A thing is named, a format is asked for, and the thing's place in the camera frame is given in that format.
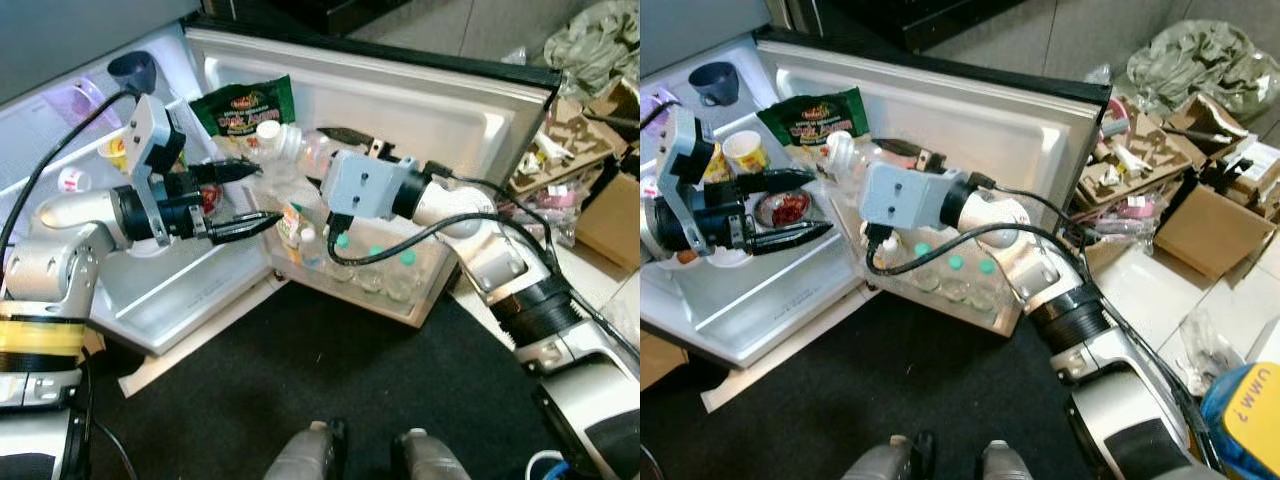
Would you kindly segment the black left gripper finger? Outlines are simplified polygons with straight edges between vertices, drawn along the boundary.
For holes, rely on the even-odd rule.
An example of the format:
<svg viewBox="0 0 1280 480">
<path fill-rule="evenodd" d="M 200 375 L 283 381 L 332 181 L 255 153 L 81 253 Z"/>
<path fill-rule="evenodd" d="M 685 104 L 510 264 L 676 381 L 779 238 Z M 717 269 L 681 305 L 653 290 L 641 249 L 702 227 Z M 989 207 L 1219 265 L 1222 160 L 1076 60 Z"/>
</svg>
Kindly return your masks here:
<svg viewBox="0 0 1280 480">
<path fill-rule="evenodd" d="M 796 168 L 765 169 L 735 177 L 735 189 L 746 198 L 755 193 L 785 193 L 800 189 L 815 179 L 813 172 Z"/>
<path fill-rule="evenodd" d="M 206 238 L 212 244 L 225 244 L 244 241 L 274 227 L 284 218 L 283 212 L 253 211 L 233 216 L 230 220 L 210 224 Z"/>
<path fill-rule="evenodd" d="M 763 256 L 791 250 L 819 239 L 832 228 L 829 221 L 797 221 L 792 225 L 754 232 L 748 238 L 748 252 L 751 256 Z"/>
<path fill-rule="evenodd" d="M 223 159 L 193 165 L 193 177 L 198 186 L 221 186 L 262 173 L 262 168 L 247 159 Z"/>
</svg>

